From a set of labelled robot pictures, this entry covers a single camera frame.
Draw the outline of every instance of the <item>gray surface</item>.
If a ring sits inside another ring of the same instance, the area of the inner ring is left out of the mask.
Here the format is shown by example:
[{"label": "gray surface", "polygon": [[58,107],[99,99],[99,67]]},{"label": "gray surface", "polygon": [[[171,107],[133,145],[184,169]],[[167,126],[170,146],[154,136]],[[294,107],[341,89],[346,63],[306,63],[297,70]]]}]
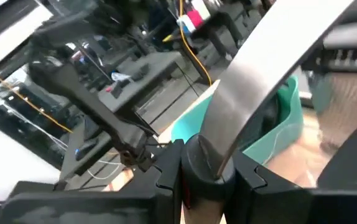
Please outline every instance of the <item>gray surface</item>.
[{"label": "gray surface", "polygon": [[144,64],[149,64],[149,72],[138,82],[128,84],[123,88],[118,98],[105,90],[98,92],[98,98],[113,112],[117,111],[127,103],[135,94],[144,89],[151,81],[161,75],[169,65],[175,63],[181,55],[178,52],[151,53],[146,57],[140,58],[131,67],[124,69],[121,73],[132,74],[138,71]]}]

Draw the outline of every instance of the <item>teal container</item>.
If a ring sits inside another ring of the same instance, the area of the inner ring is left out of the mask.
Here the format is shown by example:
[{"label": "teal container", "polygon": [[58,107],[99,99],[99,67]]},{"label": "teal container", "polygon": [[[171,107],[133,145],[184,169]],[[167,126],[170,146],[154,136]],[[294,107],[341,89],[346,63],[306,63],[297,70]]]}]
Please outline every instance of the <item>teal container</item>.
[{"label": "teal container", "polygon": [[[280,124],[248,148],[242,149],[245,155],[260,164],[265,164],[276,154],[288,148],[300,137],[303,130],[303,112],[297,77],[288,78],[287,86],[283,85],[277,93],[281,105]],[[172,141],[183,139],[187,142],[190,137],[199,133],[210,100],[211,96],[175,122]]]}]

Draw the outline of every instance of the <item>white wall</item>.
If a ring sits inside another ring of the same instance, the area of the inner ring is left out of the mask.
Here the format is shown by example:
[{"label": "white wall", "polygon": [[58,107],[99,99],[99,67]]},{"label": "white wall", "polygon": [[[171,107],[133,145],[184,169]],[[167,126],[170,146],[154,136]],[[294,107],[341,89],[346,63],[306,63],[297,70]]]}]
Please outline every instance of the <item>white wall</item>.
[{"label": "white wall", "polygon": [[[50,16],[51,13],[44,7],[38,7],[2,32],[0,61]],[[0,131],[0,200],[6,199],[20,180],[54,183],[59,175],[59,170]]]},{"label": "white wall", "polygon": [[55,183],[60,171],[0,131],[0,200],[19,180]]}]

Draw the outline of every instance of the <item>metal blade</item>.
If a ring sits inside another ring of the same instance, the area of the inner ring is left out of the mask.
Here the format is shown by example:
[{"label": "metal blade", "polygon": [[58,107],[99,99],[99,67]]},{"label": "metal blade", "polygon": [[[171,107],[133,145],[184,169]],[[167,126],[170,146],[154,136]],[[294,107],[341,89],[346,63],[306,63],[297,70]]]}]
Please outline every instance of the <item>metal blade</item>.
[{"label": "metal blade", "polygon": [[219,178],[240,133],[354,0],[279,0],[221,76],[200,131],[200,144]]}]

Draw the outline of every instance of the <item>yellow cable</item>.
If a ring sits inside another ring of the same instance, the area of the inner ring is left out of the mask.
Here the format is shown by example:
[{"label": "yellow cable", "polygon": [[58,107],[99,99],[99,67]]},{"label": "yellow cable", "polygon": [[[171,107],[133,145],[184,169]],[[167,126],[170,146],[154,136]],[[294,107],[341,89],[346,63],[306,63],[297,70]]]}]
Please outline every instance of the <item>yellow cable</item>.
[{"label": "yellow cable", "polygon": [[[183,0],[180,0],[180,17],[182,17],[184,14],[184,3]],[[211,85],[211,78],[209,76],[208,71],[204,68],[204,66],[202,65],[202,63],[199,61],[199,59],[197,58],[197,56],[192,52],[190,46],[188,46],[187,44],[187,40],[185,39],[184,36],[184,31],[183,31],[183,22],[180,22],[180,33],[181,33],[181,38],[183,39],[184,45],[186,46],[186,48],[190,51],[192,57],[194,57],[194,59],[198,62],[198,64],[201,66],[201,68],[203,69],[203,71],[205,71],[206,76],[208,77],[208,81],[209,81],[209,85]]]},{"label": "yellow cable", "polygon": [[29,106],[31,106],[33,109],[37,110],[39,113],[41,113],[43,116],[51,120],[53,123],[55,123],[57,126],[60,126],[62,129],[68,131],[69,133],[72,133],[71,129],[65,127],[64,125],[60,124],[58,121],[56,121],[54,118],[50,117],[43,111],[41,111],[38,107],[36,107],[33,103],[31,103],[29,100],[26,100],[24,96],[22,96],[18,91],[15,91],[13,87],[6,81],[0,78],[0,83],[2,83],[5,87],[7,87],[9,90],[11,90],[13,93],[15,93],[19,98],[24,100]]}]

